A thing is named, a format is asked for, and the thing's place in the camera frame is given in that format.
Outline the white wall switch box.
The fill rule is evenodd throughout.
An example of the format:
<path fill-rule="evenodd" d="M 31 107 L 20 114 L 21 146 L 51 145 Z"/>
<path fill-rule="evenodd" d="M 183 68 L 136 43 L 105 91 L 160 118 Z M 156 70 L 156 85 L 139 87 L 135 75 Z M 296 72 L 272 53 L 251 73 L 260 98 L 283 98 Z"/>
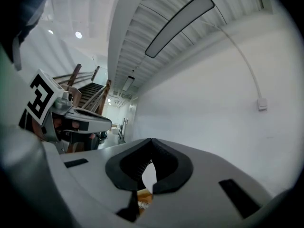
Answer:
<path fill-rule="evenodd" d="M 258 107 L 258 111 L 264 111 L 267 110 L 268 108 L 268 103 L 267 103 L 267 99 L 266 98 L 258 98 L 257 100 L 257 107 Z"/>

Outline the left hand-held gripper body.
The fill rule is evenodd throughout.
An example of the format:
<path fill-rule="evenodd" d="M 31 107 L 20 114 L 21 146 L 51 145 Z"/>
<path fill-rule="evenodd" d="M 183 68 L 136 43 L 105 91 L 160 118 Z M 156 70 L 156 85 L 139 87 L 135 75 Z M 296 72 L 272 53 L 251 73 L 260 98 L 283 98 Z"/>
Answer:
<path fill-rule="evenodd" d="M 72 108 L 72 94 L 41 69 L 37 70 L 29 87 L 33 95 L 27 103 L 27 112 L 42 128 L 46 141 L 59 142 L 53 114 L 64 116 Z"/>

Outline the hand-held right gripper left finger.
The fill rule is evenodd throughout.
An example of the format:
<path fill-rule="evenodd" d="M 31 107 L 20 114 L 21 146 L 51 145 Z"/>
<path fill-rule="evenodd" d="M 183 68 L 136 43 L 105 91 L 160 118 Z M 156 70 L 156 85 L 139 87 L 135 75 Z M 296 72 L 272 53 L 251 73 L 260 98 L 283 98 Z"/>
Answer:
<path fill-rule="evenodd" d="M 117 215 L 128 206 L 131 192 L 116 188 L 105 172 L 108 159 L 140 142 L 66 154 L 59 154 L 50 142 L 43 143 L 52 178 L 77 227 L 152 228 Z"/>

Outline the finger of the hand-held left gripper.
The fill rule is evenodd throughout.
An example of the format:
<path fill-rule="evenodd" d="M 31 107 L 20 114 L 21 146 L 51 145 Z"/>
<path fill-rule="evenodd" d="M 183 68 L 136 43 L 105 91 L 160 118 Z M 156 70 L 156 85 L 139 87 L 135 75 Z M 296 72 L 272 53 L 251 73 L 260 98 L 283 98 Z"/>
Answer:
<path fill-rule="evenodd" d="M 64 131 L 75 133 L 106 132 L 112 127 L 110 119 L 81 108 L 71 108 L 64 115 Z"/>

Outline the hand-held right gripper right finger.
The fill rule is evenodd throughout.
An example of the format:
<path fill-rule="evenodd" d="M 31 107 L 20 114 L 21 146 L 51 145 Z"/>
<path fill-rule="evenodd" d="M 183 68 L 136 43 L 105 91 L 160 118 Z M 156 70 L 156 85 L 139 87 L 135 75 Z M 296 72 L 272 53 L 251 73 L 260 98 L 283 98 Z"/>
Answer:
<path fill-rule="evenodd" d="M 189 180 L 176 192 L 156 194 L 137 219 L 145 228 L 230 228 L 243 221 L 220 181 L 232 179 L 254 202 L 265 206 L 267 190 L 250 175 L 222 157 L 182 144 L 161 143 L 187 155 L 193 164 Z"/>

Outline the short ceiling light panel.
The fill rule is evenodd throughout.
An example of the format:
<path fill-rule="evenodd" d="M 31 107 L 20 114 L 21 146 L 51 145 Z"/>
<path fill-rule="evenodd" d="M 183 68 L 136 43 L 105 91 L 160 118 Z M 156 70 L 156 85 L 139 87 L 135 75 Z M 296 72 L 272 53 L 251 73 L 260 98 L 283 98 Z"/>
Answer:
<path fill-rule="evenodd" d="M 130 88 L 130 86 L 133 84 L 135 78 L 132 77 L 132 76 L 128 76 L 123 87 L 122 87 L 122 90 L 123 91 L 128 91 L 128 89 Z"/>

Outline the person's black jacket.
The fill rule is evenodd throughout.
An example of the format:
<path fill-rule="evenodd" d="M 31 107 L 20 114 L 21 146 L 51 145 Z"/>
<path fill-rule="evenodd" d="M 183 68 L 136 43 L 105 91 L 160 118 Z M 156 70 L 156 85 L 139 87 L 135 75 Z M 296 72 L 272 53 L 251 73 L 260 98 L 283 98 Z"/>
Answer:
<path fill-rule="evenodd" d="M 0 0 L 0 44 L 17 71 L 20 46 L 38 24 L 47 0 Z"/>

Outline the person's left hand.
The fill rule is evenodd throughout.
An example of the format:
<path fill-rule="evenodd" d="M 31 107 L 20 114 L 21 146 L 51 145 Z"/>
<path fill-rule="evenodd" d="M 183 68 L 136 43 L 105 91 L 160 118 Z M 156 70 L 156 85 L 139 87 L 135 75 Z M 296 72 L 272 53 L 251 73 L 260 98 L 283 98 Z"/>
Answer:
<path fill-rule="evenodd" d="M 63 131 L 63 130 L 74 131 L 79 129 L 80 123 L 78 121 L 73 121 L 71 119 L 54 118 L 53 125 L 57 131 Z"/>

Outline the long ceiling light panel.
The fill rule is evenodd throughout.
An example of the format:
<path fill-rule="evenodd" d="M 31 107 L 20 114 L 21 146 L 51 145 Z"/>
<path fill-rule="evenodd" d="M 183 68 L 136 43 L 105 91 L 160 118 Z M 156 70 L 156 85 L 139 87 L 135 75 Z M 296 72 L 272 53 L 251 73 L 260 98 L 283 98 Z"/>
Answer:
<path fill-rule="evenodd" d="M 190 0 L 158 32 L 147 47 L 145 55 L 155 58 L 176 35 L 214 7 L 212 0 Z"/>

